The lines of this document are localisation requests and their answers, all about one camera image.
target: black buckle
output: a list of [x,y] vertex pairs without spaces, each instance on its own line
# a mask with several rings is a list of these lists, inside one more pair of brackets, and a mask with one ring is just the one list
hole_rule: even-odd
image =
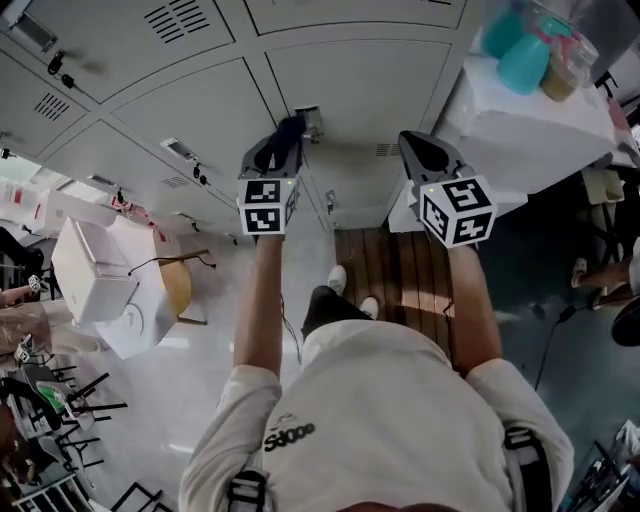
[[254,505],[256,512],[262,512],[266,487],[267,479],[262,473],[251,469],[241,471],[229,483],[229,509],[231,510],[234,501],[240,501]]
[[529,429],[512,427],[505,432],[504,446],[507,450],[519,450],[535,444],[536,440]]

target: wooden stool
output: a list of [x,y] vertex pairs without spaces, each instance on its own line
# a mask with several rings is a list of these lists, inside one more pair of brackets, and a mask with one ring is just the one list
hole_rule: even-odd
[[[203,249],[192,253],[177,256],[177,258],[193,258],[200,254],[206,254],[209,251]],[[178,317],[178,323],[190,324],[190,325],[207,325],[207,322],[200,320],[192,320],[190,318],[182,318],[180,315],[185,312],[189,304],[191,303],[192,288],[191,288],[191,275],[189,269],[185,265],[184,261],[160,261],[160,274],[162,275],[162,282],[164,284],[167,293],[169,294],[169,301],[173,312]]]

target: cabinet door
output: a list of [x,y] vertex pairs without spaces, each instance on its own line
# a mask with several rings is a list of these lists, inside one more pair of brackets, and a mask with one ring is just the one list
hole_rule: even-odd
[[269,52],[289,112],[320,108],[324,137],[305,154],[321,198],[335,195],[331,222],[345,229],[382,224],[403,172],[398,134],[420,125],[448,50],[417,41],[341,41]]
[[[200,159],[212,187],[233,203],[245,152],[275,129],[243,60],[160,87],[114,115],[158,147],[178,139]],[[176,157],[176,164],[182,160]]]
[[181,211],[211,223],[229,214],[228,206],[102,121],[69,141],[45,165],[114,194],[117,188],[101,184],[100,178],[109,180],[122,187],[125,199],[148,211]]
[[47,63],[63,50],[62,71],[98,102],[233,41],[212,0],[36,0],[28,12],[58,41],[46,54],[19,37],[16,42]]
[[36,157],[85,110],[0,53],[0,132],[3,143]]
[[466,0],[247,0],[261,34],[364,21],[457,27]]

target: wooden platform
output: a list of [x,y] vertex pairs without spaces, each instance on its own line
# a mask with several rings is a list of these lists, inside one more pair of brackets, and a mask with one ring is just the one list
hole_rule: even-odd
[[453,318],[449,259],[444,246],[426,233],[386,229],[336,231],[336,261],[347,269],[344,296],[359,305],[373,296],[378,320],[395,322],[436,342],[451,358]]

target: cable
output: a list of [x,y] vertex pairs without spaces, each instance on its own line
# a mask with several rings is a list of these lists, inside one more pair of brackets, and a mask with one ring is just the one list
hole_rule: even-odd
[[140,267],[144,267],[147,263],[151,263],[152,261],[160,261],[160,260],[162,260],[162,261],[187,261],[187,260],[192,260],[194,258],[198,258],[203,265],[206,265],[207,267],[212,268],[212,269],[215,270],[215,268],[216,268],[216,264],[215,263],[207,263],[200,256],[189,256],[188,258],[185,258],[185,257],[177,257],[177,258],[161,258],[161,257],[158,257],[158,258],[151,258],[150,260],[147,260],[144,263],[140,263],[140,265],[138,265],[137,267],[133,267],[131,270],[129,270],[127,275],[130,276],[136,270],[138,270]]
[[[629,297],[628,299],[625,299],[625,300],[631,301],[631,300],[637,299],[638,297],[640,297],[640,294],[633,295],[632,297]],[[551,327],[551,332],[549,333],[549,337],[547,338],[547,343],[544,347],[544,352],[542,353],[542,362],[540,363],[540,370],[538,371],[538,377],[536,378],[536,385],[534,387],[536,391],[538,391],[538,386],[540,385],[540,380],[542,379],[542,372],[544,371],[544,365],[547,360],[547,354],[549,352],[549,348],[551,347],[551,341],[553,339],[553,333],[555,332],[556,327],[568,321],[578,311],[584,311],[585,309],[593,309],[593,307],[592,305],[589,305],[589,306],[583,306],[581,308],[576,309],[576,307],[573,304],[570,304],[562,311],[562,313],[560,313],[558,320],[556,320],[556,323],[553,324],[553,327]]]
[[289,320],[287,320],[287,317],[284,316],[284,296],[282,294],[280,294],[280,305],[282,306],[282,322],[284,323],[285,329],[287,329],[289,334],[291,334],[293,342],[296,344],[296,355],[298,357],[298,364],[302,364],[302,354],[300,354],[300,343],[298,343],[298,337],[296,336],[296,332],[293,327],[291,327]]

